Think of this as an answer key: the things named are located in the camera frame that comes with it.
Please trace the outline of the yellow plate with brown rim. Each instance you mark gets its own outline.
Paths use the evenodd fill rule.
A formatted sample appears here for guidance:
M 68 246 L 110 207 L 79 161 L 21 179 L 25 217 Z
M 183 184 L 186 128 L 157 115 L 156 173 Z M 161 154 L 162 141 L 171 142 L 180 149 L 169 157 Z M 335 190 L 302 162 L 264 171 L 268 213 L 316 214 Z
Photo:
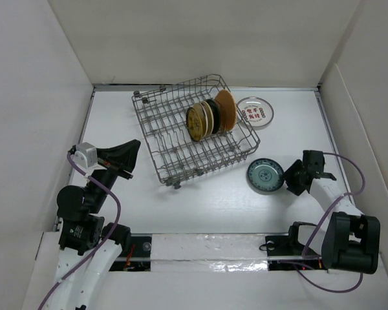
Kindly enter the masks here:
M 193 141 L 200 141 L 205 133 L 205 121 L 199 104 L 194 104 L 186 112 L 186 127 Z

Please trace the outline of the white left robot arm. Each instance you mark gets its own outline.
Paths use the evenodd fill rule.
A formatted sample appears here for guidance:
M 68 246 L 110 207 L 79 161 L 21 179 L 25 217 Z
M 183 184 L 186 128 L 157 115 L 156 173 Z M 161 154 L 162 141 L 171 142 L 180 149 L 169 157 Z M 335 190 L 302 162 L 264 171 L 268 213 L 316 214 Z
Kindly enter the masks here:
M 94 309 L 112 264 L 131 250 L 131 230 L 119 223 L 122 206 L 112 187 L 117 178 L 133 177 L 140 146 L 137 139 L 106 149 L 79 143 L 67 152 L 87 183 L 67 185 L 57 195 L 58 264 L 39 309 Z

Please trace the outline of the orange woven bamboo plate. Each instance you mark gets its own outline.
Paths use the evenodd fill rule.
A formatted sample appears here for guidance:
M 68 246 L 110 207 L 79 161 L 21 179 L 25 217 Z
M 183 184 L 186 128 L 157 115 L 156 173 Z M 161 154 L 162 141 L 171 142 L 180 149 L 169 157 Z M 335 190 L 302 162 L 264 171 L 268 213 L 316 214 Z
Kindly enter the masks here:
M 231 131 L 237 120 L 237 105 L 232 93 L 226 89 L 220 90 L 214 100 L 219 104 L 221 110 L 224 111 L 224 130 Z

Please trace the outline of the cream plate with red motifs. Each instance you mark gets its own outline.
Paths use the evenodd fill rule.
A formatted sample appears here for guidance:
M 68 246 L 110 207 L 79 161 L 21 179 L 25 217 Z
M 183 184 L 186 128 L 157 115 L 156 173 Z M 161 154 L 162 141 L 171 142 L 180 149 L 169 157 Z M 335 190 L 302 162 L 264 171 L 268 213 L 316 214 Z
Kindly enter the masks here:
M 207 129 L 206 135 L 211 136 L 211 134 L 213 132 L 213 128 L 214 128 L 213 110 L 207 101 L 204 102 L 204 106 L 205 106 L 206 115 L 208 118 L 208 129 Z

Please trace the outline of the cream plate with green brushstroke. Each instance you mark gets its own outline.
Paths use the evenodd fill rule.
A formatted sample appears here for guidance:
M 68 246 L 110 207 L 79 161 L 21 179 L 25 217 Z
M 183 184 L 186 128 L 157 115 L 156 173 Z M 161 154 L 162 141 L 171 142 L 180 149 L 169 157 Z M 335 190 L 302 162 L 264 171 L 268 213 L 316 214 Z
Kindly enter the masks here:
M 202 109 L 202 112 L 203 112 L 203 115 L 204 115 L 204 121 L 205 121 L 205 133 L 203 135 L 203 137 L 207 137 L 206 135 L 206 132 L 207 132 L 207 129 L 208 129 L 208 118 L 207 118 L 207 115 L 206 115 L 206 109 L 205 109 L 205 106 L 204 106 L 204 102 L 205 101 L 201 101 L 200 102 L 200 106 L 201 106 L 201 109 Z

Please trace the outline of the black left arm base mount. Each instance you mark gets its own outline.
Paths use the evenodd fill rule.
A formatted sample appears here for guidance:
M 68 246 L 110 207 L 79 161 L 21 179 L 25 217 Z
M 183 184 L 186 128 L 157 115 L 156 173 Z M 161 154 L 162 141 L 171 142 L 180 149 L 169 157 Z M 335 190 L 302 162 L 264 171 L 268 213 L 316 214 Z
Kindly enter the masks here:
M 114 261 L 110 271 L 145 272 L 151 270 L 151 234 L 133 234 L 130 246 Z

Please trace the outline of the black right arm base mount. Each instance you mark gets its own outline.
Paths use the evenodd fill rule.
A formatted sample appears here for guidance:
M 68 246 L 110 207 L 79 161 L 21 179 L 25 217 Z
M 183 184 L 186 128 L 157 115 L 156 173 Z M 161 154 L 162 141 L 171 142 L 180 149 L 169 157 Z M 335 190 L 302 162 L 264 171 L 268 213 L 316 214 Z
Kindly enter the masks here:
M 301 253 L 308 237 L 316 228 L 313 223 L 294 222 L 287 234 L 269 234 L 259 246 L 268 257 L 269 271 L 325 270 L 321 258 L 306 259 Z

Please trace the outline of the glossy black plate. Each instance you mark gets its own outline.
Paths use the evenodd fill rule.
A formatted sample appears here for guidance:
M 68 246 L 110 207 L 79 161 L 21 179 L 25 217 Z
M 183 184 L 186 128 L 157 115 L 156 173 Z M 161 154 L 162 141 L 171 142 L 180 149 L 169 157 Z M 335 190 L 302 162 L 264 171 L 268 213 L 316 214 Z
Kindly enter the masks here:
M 213 130 L 211 133 L 216 134 L 219 131 L 220 125 L 221 125 L 220 110 L 219 110 L 218 105 L 216 104 L 216 102 L 213 99 L 207 99 L 206 102 L 210 106 L 212 114 L 213 114 Z

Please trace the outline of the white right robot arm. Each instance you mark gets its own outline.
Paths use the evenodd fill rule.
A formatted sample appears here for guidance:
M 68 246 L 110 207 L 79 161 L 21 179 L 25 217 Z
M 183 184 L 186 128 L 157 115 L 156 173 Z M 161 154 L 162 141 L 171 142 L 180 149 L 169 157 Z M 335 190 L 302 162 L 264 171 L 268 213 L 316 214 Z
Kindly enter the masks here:
M 325 172 L 325 156 L 348 161 L 360 174 L 361 187 L 343 192 L 336 177 Z M 319 150 L 304 150 L 283 175 L 287 190 L 296 196 L 308 192 L 324 210 L 324 214 L 308 236 L 294 232 L 286 237 L 287 249 L 306 259 L 321 258 L 327 269 L 374 274 L 378 268 L 380 221 L 362 213 L 350 201 L 366 186 L 365 176 L 352 160 Z

